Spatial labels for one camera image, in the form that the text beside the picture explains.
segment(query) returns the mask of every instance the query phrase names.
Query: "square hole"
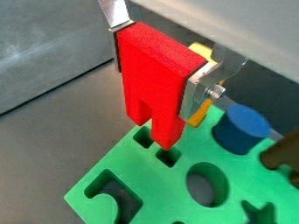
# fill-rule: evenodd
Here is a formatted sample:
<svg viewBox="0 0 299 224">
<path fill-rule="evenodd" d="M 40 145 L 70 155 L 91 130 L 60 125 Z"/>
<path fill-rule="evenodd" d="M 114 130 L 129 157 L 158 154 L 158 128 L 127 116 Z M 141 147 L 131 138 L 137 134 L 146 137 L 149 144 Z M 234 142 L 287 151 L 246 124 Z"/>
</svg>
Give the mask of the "square hole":
<svg viewBox="0 0 299 224">
<path fill-rule="evenodd" d="M 151 138 L 151 130 L 147 127 L 143 127 L 134 136 L 134 139 L 139 142 L 139 144 L 149 149 L 154 143 L 154 139 Z"/>
<path fill-rule="evenodd" d="M 161 149 L 157 152 L 155 156 L 169 167 L 174 167 L 175 163 L 178 162 L 182 156 L 182 153 L 178 151 L 178 149 L 173 147 L 170 150 Z"/>
</svg>

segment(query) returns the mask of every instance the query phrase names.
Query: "table surface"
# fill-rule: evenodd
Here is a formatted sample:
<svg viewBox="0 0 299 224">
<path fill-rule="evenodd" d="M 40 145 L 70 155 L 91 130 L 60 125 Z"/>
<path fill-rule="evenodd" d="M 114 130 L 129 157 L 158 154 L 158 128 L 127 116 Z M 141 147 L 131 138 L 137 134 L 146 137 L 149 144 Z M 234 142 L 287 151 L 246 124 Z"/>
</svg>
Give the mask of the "table surface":
<svg viewBox="0 0 299 224">
<path fill-rule="evenodd" d="M 3 115 L 0 222 L 83 223 L 63 196 L 133 127 L 111 62 Z"/>
</svg>

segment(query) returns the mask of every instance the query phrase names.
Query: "round hole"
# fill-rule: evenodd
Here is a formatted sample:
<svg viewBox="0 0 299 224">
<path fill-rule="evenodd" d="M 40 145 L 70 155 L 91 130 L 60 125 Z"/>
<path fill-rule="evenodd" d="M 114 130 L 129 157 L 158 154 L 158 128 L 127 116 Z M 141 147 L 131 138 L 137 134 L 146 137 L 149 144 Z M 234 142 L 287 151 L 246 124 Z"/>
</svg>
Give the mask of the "round hole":
<svg viewBox="0 0 299 224">
<path fill-rule="evenodd" d="M 187 174 L 187 188 L 194 200 L 205 207 L 218 207 L 230 193 L 230 184 L 221 168 L 210 163 L 195 164 Z"/>
</svg>

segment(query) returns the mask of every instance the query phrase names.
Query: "hole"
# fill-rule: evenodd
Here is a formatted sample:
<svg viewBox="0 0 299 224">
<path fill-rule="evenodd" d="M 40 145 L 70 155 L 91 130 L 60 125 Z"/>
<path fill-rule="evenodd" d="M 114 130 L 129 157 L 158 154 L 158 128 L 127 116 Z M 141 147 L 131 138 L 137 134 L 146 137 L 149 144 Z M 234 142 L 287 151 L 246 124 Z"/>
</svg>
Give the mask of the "hole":
<svg viewBox="0 0 299 224">
<path fill-rule="evenodd" d="M 174 167 L 175 163 L 178 162 L 182 156 L 182 153 L 175 148 L 171 148 L 170 150 L 161 149 L 157 152 L 155 156 L 169 167 Z"/>
<path fill-rule="evenodd" d="M 267 203 L 262 209 L 255 208 L 246 200 L 242 201 L 242 206 L 247 213 L 247 224 L 275 224 L 275 205 Z"/>
<path fill-rule="evenodd" d="M 229 197 L 230 184 L 221 168 L 210 163 L 195 164 L 187 174 L 187 188 L 205 207 L 218 207 Z"/>
<path fill-rule="evenodd" d="M 151 130 L 147 127 L 143 127 L 134 136 L 134 139 L 139 142 L 139 144 L 149 149 L 154 143 L 154 139 L 151 138 Z"/>
<path fill-rule="evenodd" d="M 84 193 L 90 199 L 102 193 L 106 193 L 115 198 L 119 209 L 118 224 L 130 223 L 143 205 L 141 198 L 110 170 L 105 170 L 99 174 L 97 179 L 89 185 Z"/>
</svg>

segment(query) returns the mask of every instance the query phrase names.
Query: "yellow block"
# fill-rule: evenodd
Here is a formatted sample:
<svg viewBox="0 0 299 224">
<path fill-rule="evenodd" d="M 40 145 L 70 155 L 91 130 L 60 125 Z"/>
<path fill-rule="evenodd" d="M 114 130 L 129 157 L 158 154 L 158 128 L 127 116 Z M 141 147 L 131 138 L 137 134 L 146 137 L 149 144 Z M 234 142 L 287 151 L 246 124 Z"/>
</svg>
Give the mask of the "yellow block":
<svg viewBox="0 0 299 224">
<path fill-rule="evenodd" d="M 206 58 L 211 64 L 214 65 L 218 64 L 218 62 L 211 59 L 211 49 L 206 45 L 195 42 L 190 46 L 190 49 L 195 51 L 203 58 Z M 211 99 L 206 100 L 203 104 L 201 105 L 201 109 L 197 111 L 197 113 L 193 115 L 193 117 L 187 121 L 187 123 L 194 128 L 198 128 L 199 125 L 202 124 L 203 118 L 209 112 L 211 104 L 213 104 L 213 100 Z"/>
</svg>

